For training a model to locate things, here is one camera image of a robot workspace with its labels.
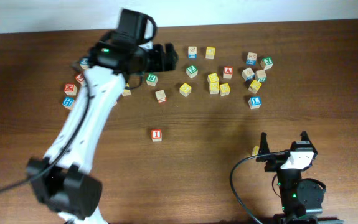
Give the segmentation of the red I letter block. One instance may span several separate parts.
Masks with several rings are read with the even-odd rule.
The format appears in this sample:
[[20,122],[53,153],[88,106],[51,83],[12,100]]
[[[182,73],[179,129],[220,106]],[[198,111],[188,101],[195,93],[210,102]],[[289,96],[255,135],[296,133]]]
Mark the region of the red I letter block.
[[163,139],[162,131],[160,129],[152,129],[151,139],[153,142],[161,142]]

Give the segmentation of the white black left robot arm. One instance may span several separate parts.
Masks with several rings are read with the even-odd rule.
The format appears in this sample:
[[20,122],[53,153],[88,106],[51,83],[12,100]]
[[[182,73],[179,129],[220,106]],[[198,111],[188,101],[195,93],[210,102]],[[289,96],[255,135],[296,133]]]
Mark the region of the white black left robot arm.
[[174,46],[152,43],[157,30],[151,16],[121,11],[117,29],[84,56],[83,85],[57,139],[42,159],[29,159],[26,175],[35,197],[66,223],[106,222],[98,208],[102,183],[90,176],[95,149],[131,75],[175,70]]

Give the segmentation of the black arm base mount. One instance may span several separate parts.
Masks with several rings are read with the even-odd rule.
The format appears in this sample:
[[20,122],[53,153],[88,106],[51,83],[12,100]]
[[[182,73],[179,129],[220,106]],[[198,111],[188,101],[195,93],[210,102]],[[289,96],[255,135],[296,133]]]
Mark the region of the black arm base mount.
[[312,215],[306,218],[288,218],[284,214],[276,214],[273,216],[274,224],[345,224],[344,220],[338,218],[318,218]]

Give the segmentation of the yellow C letter block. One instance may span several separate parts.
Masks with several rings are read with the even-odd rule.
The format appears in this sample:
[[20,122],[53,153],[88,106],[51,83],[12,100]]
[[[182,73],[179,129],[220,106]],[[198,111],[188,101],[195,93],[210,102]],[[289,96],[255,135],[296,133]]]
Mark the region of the yellow C letter block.
[[258,146],[255,146],[252,150],[252,156],[257,156],[258,155],[258,152],[259,152],[259,147]]

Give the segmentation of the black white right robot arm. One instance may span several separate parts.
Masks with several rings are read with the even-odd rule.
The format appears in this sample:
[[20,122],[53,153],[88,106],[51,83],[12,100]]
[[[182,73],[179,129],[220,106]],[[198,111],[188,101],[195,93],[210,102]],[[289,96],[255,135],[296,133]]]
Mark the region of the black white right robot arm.
[[326,186],[316,179],[304,179],[301,173],[309,169],[318,152],[307,132],[291,143],[287,150],[272,153],[266,133],[261,133],[257,161],[265,163],[265,172],[274,172],[278,179],[282,214],[273,216],[275,223],[317,223],[323,212]]

